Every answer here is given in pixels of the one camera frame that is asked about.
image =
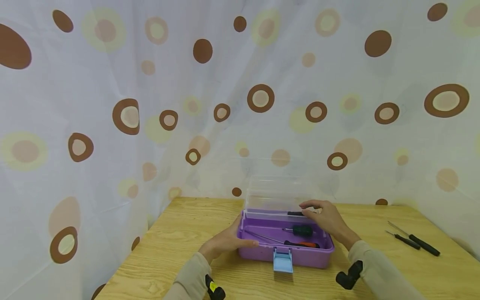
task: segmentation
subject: wood grain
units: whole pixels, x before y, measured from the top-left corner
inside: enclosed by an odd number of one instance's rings
[[[226,228],[242,210],[243,200],[177,198],[142,237],[96,300],[161,299],[183,264],[210,237]],[[480,299],[480,263],[418,211],[403,206],[338,204],[347,224],[383,251],[427,299]],[[395,223],[430,243],[442,254],[417,251],[384,232]],[[335,243],[327,269],[294,266],[294,274],[274,274],[272,263],[241,259],[236,252],[212,264],[213,278],[227,299],[362,300],[374,299],[359,280],[352,291],[335,276],[349,267],[346,249]]]

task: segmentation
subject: person's right hand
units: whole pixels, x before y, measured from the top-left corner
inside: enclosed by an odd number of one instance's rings
[[[330,201],[309,200],[300,203],[300,207],[303,209],[302,213],[304,216],[315,221],[321,229],[331,234],[337,241],[342,243],[347,250],[350,250],[353,244],[361,240],[360,237],[346,225],[336,206]],[[315,209],[321,208],[322,211],[315,213],[306,209],[308,207]]]

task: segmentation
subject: clear plastic lid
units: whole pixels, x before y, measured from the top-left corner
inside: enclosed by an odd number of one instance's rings
[[[313,186],[307,178],[252,176],[244,209],[248,218],[285,219],[282,216],[289,211],[300,211],[299,204],[313,199],[313,195]]]

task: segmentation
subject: wrist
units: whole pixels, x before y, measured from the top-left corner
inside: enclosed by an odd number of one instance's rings
[[[211,264],[212,261],[218,257],[218,255],[216,255],[216,251],[215,251],[215,248],[213,247],[213,245],[211,244],[210,240],[208,240],[207,242],[205,242],[205,244],[203,244],[200,249],[198,250],[198,252],[204,256],[204,258],[207,260],[208,264]]]
[[[350,251],[352,246],[361,238],[349,227],[345,227],[334,235],[334,238],[340,242],[345,248]]]

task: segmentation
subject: purple toolbox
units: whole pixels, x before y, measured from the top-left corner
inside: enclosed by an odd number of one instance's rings
[[[240,248],[242,258],[273,262],[274,271],[293,273],[293,265],[326,268],[335,247],[332,238],[315,222],[304,216],[289,216],[287,212],[301,211],[299,203],[312,199],[315,192],[307,180],[292,177],[252,177],[247,190],[242,221],[237,236],[258,240],[257,248]],[[293,235],[283,228],[309,225],[311,237]],[[320,248],[289,246],[263,237],[292,243],[317,243]]]

